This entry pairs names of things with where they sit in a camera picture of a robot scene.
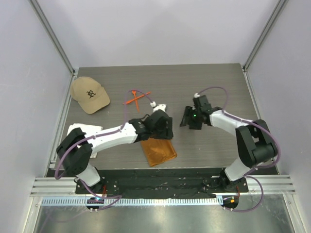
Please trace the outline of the orange cloth napkin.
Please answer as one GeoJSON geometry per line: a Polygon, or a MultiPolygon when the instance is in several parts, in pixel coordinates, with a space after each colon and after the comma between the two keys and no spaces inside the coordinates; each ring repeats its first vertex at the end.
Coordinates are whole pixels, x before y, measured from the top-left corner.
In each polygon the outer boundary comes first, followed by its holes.
{"type": "Polygon", "coordinates": [[[149,138],[141,141],[140,144],[150,167],[160,165],[177,157],[171,140],[149,138]]]}

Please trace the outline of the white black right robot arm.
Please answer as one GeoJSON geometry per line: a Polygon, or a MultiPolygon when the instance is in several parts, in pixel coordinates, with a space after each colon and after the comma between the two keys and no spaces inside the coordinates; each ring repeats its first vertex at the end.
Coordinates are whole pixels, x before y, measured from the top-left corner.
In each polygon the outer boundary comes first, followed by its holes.
{"type": "Polygon", "coordinates": [[[206,124],[235,136],[238,158],[222,169],[217,188],[229,192],[242,178],[278,156],[279,148],[266,122],[246,120],[229,114],[220,107],[212,107],[205,95],[195,95],[193,106],[186,106],[180,123],[191,130],[201,130],[206,124]]]}

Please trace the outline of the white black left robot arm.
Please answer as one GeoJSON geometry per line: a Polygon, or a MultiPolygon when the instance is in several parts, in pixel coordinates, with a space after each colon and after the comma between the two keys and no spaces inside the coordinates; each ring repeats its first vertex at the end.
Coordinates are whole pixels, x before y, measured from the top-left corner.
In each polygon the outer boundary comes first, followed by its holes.
{"type": "Polygon", "coordinates": [[[64,174],[78,178],[80,186],[89,193],[100,193],[105,185],[98,170],[89,163],[92,154],[123,144],[133,144],[150,138],[173,138],[173,118],[157,110],[143,118],[133,118],[120,126],[87,134],[80,127],[73,129],[56,149],[59,164],[64,172],[56,169],[55,178],[64,174]]]}

